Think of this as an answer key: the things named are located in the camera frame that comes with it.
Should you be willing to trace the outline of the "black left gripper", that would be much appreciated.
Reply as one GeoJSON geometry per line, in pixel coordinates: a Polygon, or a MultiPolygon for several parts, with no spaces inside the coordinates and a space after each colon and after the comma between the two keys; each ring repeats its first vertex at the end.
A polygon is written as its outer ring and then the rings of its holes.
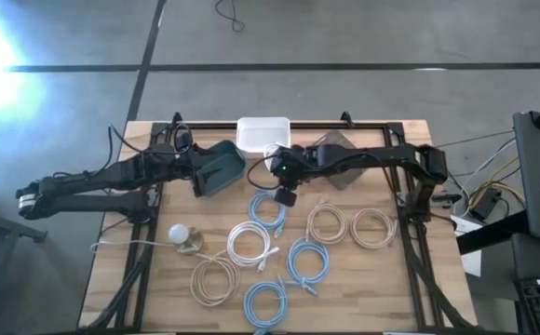
{"type": "Polygon", "coordinates": [[[192,169],[191,183],[194,186],[195,197],[204,196],[207,182],[222,172],[221,167],[204,171],[204,166],[213,158],[215,151],[200,146],[192,146],[187,152],[188,166],[192,169]]]}

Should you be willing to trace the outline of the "white lamp bulb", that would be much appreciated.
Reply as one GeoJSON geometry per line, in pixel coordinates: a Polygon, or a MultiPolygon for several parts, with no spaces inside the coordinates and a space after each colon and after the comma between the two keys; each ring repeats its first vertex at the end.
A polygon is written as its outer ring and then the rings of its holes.
{"type": "Polygon", "coordinates": [[[180,246],[190,238],[190,228],[184,224],[173,224],[168,231],[168,240],[171,244],[180,246]]]}

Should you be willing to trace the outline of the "black cart bar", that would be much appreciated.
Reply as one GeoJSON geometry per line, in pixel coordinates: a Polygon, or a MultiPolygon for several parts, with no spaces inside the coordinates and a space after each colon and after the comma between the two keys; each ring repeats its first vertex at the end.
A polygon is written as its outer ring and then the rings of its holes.
{"type": "Polygon", "coordinates": [[[513,234],[530,233],[527,211],[512,214],[500,221],[462,234],[456,238],[461,255],[507,241],[513,234]]]}

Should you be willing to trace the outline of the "grey translucent plastic bin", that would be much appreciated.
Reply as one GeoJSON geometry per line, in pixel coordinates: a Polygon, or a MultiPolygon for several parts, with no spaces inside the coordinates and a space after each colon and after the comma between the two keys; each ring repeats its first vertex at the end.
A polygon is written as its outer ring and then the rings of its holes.
{"type": "MultiPolygon", "coordinates": [[[[338,130],[331,130],[321,136],[314,145],[338,144],[347,149],[356,149],[357,146],[338,130]]],[[[328,177],[328,181],[337,190],[345,190],[351,183],[356,181],[365,172],[362,168],[349,169],[346,172],[328,177]]]]}

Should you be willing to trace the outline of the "black power adapter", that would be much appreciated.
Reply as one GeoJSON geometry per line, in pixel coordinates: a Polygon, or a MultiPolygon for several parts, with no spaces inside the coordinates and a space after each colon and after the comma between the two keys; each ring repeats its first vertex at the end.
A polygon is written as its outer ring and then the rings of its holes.
{"type": "Polygon", "coordinates": [[[493,212],[501,198],[501,190],[494,188],[487,189],[471,206],[468,215],[479,221],[485,221],[493,212]]]}

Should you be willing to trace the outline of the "white plastic bin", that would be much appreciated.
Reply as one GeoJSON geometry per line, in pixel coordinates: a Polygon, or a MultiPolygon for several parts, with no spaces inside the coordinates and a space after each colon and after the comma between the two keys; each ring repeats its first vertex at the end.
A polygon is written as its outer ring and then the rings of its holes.
{"type": "Polygon", "coordinates": [[[290,147],[290,120],[284,116],[241,117],[236,122],[236,147],[262,154],[268,144],[290,147]]]}

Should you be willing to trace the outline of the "black floor stand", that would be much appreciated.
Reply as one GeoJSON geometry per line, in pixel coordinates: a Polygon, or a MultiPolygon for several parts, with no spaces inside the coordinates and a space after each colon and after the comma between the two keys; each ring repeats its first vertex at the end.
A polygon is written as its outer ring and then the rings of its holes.
{"type": "Polygon", "coordinates": [[[31,238],[35,243],[44,242],[47,237],[46,231],[37,230],[15,221],[0,217],[0,230],[16,236],[31,238]]]}

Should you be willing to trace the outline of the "black metal table frame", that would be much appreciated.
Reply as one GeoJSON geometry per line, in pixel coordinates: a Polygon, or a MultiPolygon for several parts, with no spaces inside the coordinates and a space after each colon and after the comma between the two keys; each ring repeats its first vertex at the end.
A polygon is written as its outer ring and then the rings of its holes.
{"type": "MultiPolygon", "coordinates": [[[[424,120],[294,121],[290,141],[331,130],[358,148],[432,146],[424,120]]],[[[261,154],[213,196],[189,180],[148,189],[154,217],[105,216],[78,329],[84,334],[470,334],[477,331],[450,218],[403,216],[416,179],[400,167],[365,168],[345,190],[315,178],[295,190],[280,235],[256,228],[249,202],[277,185],[261,154]],[[176,223],[203,237],[195,255],[168,240],[176,223]]]]}

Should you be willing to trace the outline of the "teal plastic bin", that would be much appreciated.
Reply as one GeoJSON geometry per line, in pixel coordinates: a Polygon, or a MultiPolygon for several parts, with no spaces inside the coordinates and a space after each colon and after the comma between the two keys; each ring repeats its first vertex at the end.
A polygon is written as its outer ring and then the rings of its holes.
{"type": "Polygon", "coordinates": [[[229,140],[219,141],[209,147],[215,151],[213,158],[204,166],[204,171],[222,168],[206,185],[204,196],[213,196],[233,182],[238,181],[244,174],[246,159],[236,145],[229,140]]]}

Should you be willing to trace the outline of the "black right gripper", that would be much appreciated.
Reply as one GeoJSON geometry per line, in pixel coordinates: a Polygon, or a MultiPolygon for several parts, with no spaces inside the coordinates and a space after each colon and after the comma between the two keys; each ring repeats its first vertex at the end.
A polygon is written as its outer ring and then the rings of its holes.
{"type": "MultiPolygon", "coordinates": [[[[270,156],[270,172],[278,178],[278,184],[282,187],[296,187],[314,170],[303,146],[279,146],[270,156]]],[[[276,189],[274,199],[292,208],[297,194],[282,187],[276,189]]]]}

